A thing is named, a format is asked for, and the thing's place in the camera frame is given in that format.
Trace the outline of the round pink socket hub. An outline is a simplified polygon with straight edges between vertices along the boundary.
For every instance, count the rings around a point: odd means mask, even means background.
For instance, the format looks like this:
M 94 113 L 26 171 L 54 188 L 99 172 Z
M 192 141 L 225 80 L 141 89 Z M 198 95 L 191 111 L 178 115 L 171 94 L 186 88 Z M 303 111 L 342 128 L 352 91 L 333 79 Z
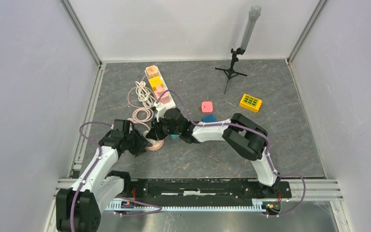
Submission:
M 156 151 L 163 147 L 164 140 L 152 140 L 152 139 L 146 139 L 151 145 L 147 146 L 146 149 L 150 151 Z

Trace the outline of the pink plug adapter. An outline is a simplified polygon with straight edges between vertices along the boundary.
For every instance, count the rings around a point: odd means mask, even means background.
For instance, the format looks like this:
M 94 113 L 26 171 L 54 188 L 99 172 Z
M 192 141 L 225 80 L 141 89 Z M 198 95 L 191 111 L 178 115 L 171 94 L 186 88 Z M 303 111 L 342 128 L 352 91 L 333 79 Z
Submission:
M 203 101 L 200 108 L 204 114 L 211 114 L 214 111 L 214 104 L 212 101 Z

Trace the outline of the dark blue cube socket adapter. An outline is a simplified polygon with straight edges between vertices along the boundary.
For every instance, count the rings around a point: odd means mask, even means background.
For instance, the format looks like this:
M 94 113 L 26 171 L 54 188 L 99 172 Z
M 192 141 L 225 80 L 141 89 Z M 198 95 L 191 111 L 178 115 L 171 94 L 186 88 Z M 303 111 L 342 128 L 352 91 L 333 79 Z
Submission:
M 205 123 L 217 122 L 217 118 L 213 114 L 209 114 L 204 116 L 201 121 Z

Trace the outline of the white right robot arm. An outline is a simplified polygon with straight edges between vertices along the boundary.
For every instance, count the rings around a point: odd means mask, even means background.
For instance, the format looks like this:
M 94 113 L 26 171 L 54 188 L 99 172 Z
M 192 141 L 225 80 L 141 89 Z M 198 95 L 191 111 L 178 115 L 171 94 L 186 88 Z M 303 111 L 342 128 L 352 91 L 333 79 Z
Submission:
M 160 141 L 168 135 L 178 135 L 188 144 L 227 142 L 241 157 L 251 161 L 263 196 L 272 197 L 279 191 L 281 179 L 270 158 L 268 133 L 246 116 L 235 113 L 230 119 L 207 123 L 189 120 L 178 108 L 173 108 L 163 117 L 155 118 L 145 136 Z

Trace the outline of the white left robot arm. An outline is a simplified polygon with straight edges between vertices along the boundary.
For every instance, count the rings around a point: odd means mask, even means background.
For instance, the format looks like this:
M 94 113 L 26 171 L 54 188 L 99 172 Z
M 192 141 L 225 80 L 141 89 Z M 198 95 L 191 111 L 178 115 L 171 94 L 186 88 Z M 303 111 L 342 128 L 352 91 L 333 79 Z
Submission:
M 96 232 L 101 216 L 117 196 L 133 193 L 128 172 L 111 167 L 124 152 L 144 154 L 150 146 L 145 137 L 127 119 L 116 119 L 111 129 L 97 142 L 96 153 L 81 176 L 56 194 L 56 230 L 59 232 Z

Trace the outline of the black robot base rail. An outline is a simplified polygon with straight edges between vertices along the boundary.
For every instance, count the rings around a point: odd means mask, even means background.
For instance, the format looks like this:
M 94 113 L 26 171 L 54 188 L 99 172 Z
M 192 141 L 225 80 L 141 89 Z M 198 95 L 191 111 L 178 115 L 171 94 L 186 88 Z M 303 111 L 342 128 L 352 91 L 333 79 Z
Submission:
M 290 199 L 287 181 L 268 187 L 249 178 L 132 179 L 121 193 L 157 206 L 250 206 L 252 200 Z

